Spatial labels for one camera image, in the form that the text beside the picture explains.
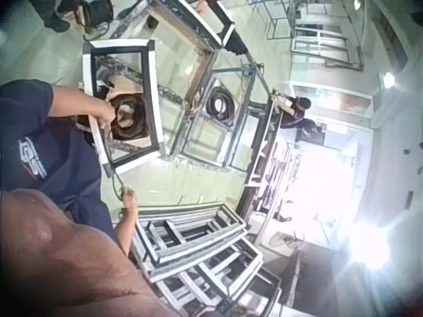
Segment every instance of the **hand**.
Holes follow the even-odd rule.
[[[124,203],[128,213],[138,213],[137,197],[130,188],[124,188],[122,191],[122,203]]]
[[[97,99],[98,105],[96,106],[96,114],[94,117],[97,119],[101,129],[111,124],[115,118],[115,112],[112,105],[104,100]]]

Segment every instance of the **navy shirt logo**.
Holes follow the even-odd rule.
[[[25,167],[29,167],[29,172],[32,172],[32,175],[41,178],[46,178],[47,172],[43,164],[38,157],[38,153],[34,147],[32,141],[25,137],[24,141],[19,141],[19,152],[20,159]]]

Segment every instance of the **worker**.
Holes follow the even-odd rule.
[[[307,118],[302,119],[295,127],[306,137],[310,137],[313,133],[320,133],[322,131],[322,127],[319,127],[313,120]]]
[[[0,210],[2,316],[178,316],[110,237],[71,222],[43,193],[3,194]]]
[[[274,93],[271,97],[274,105],[276,106],[276,111],[279,112],[282,110],[284,115],[282,116],[282,121],[280,124],[281,129],[289,129],[296,127],[304,119],[305,111],[310,109],[311,101],[305,97],[290,97],[286,94],[276,94]],[[291,105],[286,104],[286,100],[291,102]],[[249,106],[251,108],[256,108],[261,110],[261,113],[258,114],[252,111],[251,115],[256,118],[261,118],[263,116],[263,110],[266,109],[266,104],[261,104],[259,102],[250,102]],[[278,116],[274,113],[272,116],[272,122],[276,121]]]
[[[65,32],[71,26],[69,22],[61,20],[55,11],[56,0],[30,0],[35,11],[44,22],[46,28],[51,28],[56,32]],[[77,7],[76,0],[62,0],[58,7],[59,14],[74,11]]]
[[[75,223],[107,234],[128,256],[138,209],[133,191],[124,193],[126,213],[113,230],[100,198],[101,169],[95,150],[61,117],[94,116],[101,127],[115,118],[106,101],[79,90],[37,80],[0,86],[2,190],[39,190]]]
[[[286,100],[289,100],[292,105],[288,106]],[[284,111],[282,116],[282,122],[280,127],[282,129],[295,127],[297,123],[304,119],[305,111],[310,109],[311,101],[305,97],[290,97],[286,94],[274,94],[272,101],[276,103],[276,106]]]

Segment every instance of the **cable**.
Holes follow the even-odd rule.
[[[218,102],[221,102],[220,109],[216,108]],[[235,115],[235,103],[229,91],[223,87],[214,87],[206,102],[206,112],[224,124],[231,124]]]
[[[145,122],[145,104],[141,94],[119,94],[110,100],[116,118],[111,123],[113,138],[116,140],[129,140],[148,136],[148,127]],[[132,124],[121,127],[118,122],[119,109],[126,105],[132,110]]]

